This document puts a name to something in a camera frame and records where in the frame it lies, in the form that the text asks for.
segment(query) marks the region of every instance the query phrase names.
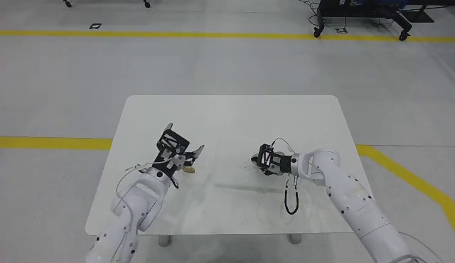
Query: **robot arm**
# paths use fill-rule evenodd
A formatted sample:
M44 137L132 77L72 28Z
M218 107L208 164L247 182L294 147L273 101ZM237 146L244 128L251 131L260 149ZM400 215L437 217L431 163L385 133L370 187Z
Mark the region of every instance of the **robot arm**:
M335 151L317 149L310 154L283 156L274 153L273 146L263 144L252 161L266 175L279 175L277 168L272 168L278 166L282 174L290 173L324 186L328 198L375 263L416 258L358 179L340 168L340 156Z
M111 211L119 219L97 236L85 258L86 263L110 263L117 253L118 261L130 262L137 251L138 230L146 231L154 221L169 186L174 184L178 188L173 174L184 166L192 166L199 157L204 146L196 151L186 152L189 141L171 128L172 124L169 124L156 144L159 154L155 161L143 166L137 165L123 176L125 178L133 173L136 181L120 193L116 190Z

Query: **yellow tape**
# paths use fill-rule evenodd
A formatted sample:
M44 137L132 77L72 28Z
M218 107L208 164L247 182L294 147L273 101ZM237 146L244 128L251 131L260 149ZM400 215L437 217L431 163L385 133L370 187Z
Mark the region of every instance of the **yellow tape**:
M111 139L76 139L0 136L0 149L86 149L109 150ZM399 165L372 146L357 145L360 156L367 156L383 166L415 189L440 204L452 228L455 230L455 202L419 176Z
M237 38L274 40L315 40L313 34L224 33L224 32L132 32L132 31L27 31L0 30L0 36L105 37L105 38ZM399 42L392 36L321 35L327 41ZM409 37L409 42L455 43L455 37Z
M0 136L3 149L99 149L109 150L111 139L35 138Z
M448 195L442 193L438 188L435 188L431 184L425 182L419 176L407 170L404 166L401 166L398 163L394 162L392 159L389 159L386 155L373 148L372 146L357 145L356 147L359 156L367 156L371 158L373 161L386 168L388 171L406 181L415 189L427 195L428 198L438 203L446 214L447 220L449 220L452 229L455 231L455 202Z

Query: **small object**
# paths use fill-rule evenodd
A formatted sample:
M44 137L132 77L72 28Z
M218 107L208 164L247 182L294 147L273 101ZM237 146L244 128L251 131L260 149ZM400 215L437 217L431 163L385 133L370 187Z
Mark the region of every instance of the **small object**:
M408 34L408 32L406 31L401 31L401 34L400 34L400 37L399 37L399 40L400 41L405 41L407 39L407 37L410 36L410 34Z
M101 27L101 23L92 23L92 25L90 25L89 29L98 30L98 29L100 29L100 27Z
M347 34L348 33L348 29L346 29L346 27L335 28L335 30L336 30L336 33L338 33L338 34Z
M194 168L191 167L191 166L185 166L185 167L183 167L183 172L186 172L186 173L195 173L196 170L194 170Z

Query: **table leg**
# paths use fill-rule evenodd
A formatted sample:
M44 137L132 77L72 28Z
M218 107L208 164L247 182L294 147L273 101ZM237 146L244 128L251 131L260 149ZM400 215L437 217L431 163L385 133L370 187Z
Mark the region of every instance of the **table leg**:
M301 234L299 233L290 233L287 235L287 239L293 245L297 245L301 242Z
M161 247L168 247L172 243L172 236L170 235L159 235L158 245Z

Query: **white cable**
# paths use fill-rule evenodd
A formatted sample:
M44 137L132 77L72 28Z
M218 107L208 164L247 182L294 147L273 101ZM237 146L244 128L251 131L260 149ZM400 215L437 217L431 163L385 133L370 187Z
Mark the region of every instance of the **white cable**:
M295 154L295 151L291 148L291 145L290 145L285 139L283 139L283 138L276 138L276 139L272 142L272 146L273 146L273 144L274 144L277 140L279 140L279 139L281 139L282 141L284 141L284 142L287 144L287 149L288 149L290 152L292 152L293 154Z
M423 242L421 242L420 240L418 240L417 238L413 237L412 235L408 235L406 232L400 232L402 235L406 235L408 237L411 237L413 240L417 241L418 243L420 243L421 245L425 246L425 248L427 248L438 260L439 260L439 263L444 263L444 261L442 261L442 259L436 254L436 252L434 252L431 248L429 248L426 244L424 244ZM425 260L423 260L422 258L420 257L414 257L415 259L418 259L420 261L423 261L424 263L427 263Z
M121 197L120 194L119 194L119 186L120 186L120 183L123 181L123 179L125 179L125 177L127 177L131 172L133 171L138 171L138 170L141 170L147 166L150 166L150 165L154 165L154 164L161 164L161 163L166 163L166 162L169 162L171 160L171 158L169 159L166 159L164 161L158 161L158 162L148 162L144 165L137 165L137 166L132 166L130 168L127 169L127 173L125 175L123 175L119 182L117 183L117 186L115 187L115 194L117 195L118 198L120 198L120 201L119 201L119 204L121 202L123 202L123 204L125 205L125 207L128 208L128 211L129 211L129 224L128 224L128 229L125 230L125 232L128 232L130 229L131 229L131 224L132 224L132 221L133 221L133 211L131 209L131 207L129 207L128 203L125 202L123 199L125 198L125 196L128 194L128 192L134 187L134 186L131 186L128 191Z

